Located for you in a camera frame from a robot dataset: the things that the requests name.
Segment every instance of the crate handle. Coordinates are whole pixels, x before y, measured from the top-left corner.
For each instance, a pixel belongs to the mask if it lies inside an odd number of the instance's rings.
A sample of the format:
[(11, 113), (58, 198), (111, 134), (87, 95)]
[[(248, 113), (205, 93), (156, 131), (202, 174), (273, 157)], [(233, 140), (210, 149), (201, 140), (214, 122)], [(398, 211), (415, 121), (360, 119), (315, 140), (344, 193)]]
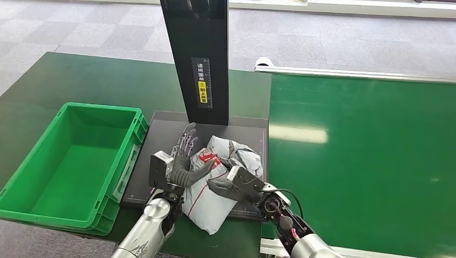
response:
[(128, 158), (128, 162), (125, 165), (124, 171), (122, 172), (122, 175), (120, 176), (120, 179), (119, 179), (119, 182), (117, 183), (116, 188), (114, 188), (114, 193), (112, 193), (112, 195), (118, 202), (120, 202), (120, 199), (122, 198), (122, 194), (124, 193), (128, 179), (130, 178), (130, 174), (131, 174), (131, 171), (133, 170), (136, 158), (138, 157), (138, 153), (139, 153), (139, 146), (133, 145), (133, 148), (131, 149), (131, 152), (130, 152), (130, 156)]

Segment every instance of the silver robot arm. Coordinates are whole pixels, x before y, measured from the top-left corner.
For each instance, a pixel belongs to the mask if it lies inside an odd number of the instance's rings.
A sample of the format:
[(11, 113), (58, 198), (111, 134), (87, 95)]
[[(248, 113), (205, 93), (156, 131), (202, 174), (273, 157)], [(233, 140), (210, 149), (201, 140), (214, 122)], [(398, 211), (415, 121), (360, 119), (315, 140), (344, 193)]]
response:
[(303, 220), (288, 209), (290, 200), (271, 184), (233, 166), (227, 176), (236, 192), (277, 227), (277, 234), (291, 258), (344, 258), (328, 246)]
[(191, 123), (184, 129), (171, 155), (159, 151), (151, 156), (149, 185), (153, 189), (141, 217), (111, 258), (153, 258), (174, 232), (174, 223), (182, 214), (184, 188), (198, 179), (193, 178), (197, 171), (191, 174), (183, 167), (184, 163), (190, 165), (185, 159), (197, 140), (195, 126)]
[(151, 198), (144, 212), (111, 258), (155, 257), (165, 240), (174, 232), (174, 224), (166, 234), (162, 226), (171, 211), (168, 200)]

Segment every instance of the green plastic crate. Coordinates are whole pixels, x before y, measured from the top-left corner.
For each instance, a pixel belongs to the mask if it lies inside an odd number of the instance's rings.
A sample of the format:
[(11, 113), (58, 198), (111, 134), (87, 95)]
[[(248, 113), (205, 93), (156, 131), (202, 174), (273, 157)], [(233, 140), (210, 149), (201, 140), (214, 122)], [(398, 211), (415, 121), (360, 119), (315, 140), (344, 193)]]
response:
[(147, 128), (137, 108), (66, 103), (0, 191), (0, 218), (108, 234)]

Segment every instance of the floor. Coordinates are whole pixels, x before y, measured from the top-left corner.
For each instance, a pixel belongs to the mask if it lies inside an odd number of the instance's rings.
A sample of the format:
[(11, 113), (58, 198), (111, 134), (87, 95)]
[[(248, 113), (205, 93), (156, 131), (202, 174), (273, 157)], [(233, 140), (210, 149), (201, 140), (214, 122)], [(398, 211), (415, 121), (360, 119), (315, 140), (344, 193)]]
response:
[[(173, 63), (157, 5), (0, 0), (0, 95), (45, 52)], [(230, 10), (230, 68), (456, 78), (456, 21)], [(2, 257), (109, 257), (110, 242), (0, 221)]]

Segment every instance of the red stripe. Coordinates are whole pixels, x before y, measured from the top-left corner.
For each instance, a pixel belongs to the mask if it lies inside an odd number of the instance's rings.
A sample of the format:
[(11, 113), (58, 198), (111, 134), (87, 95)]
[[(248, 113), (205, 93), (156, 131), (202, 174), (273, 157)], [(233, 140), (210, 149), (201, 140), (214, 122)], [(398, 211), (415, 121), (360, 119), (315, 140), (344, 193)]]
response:
[[(226, 175), (227, 173), (228, 173), (228, 171), (225, 172), (225, 173), (223, 173), (223, 174), (221, 174), (221, 175), (219, 175), (219, 176), (217, 176), (217, 177), (211, 178), (211, 179), (217, 179), (217, 178), (219, 178), (219, 177), (222, 177), (222, 176)], [(199, 192), (199, 194), (198, 194), (198, 196), (196, 197), (195, 201), (194, 201), (193, 204), (191, 205), (190, 211), (188, 212), (188, 216), (190, 216), (190, 213), (191, 213), (191, 211), (193, 210), (193, 207), (195, 207), (196, 202), (198, 201), (198, 199), (200, 198), (201, 194), (203, 193), (204, 189), (206, 189), (207, 186), (208, 186), (208, 184), (206, 183), (206, 185), (203, 187), (203, 189), (201, 189), (201, 191)]]

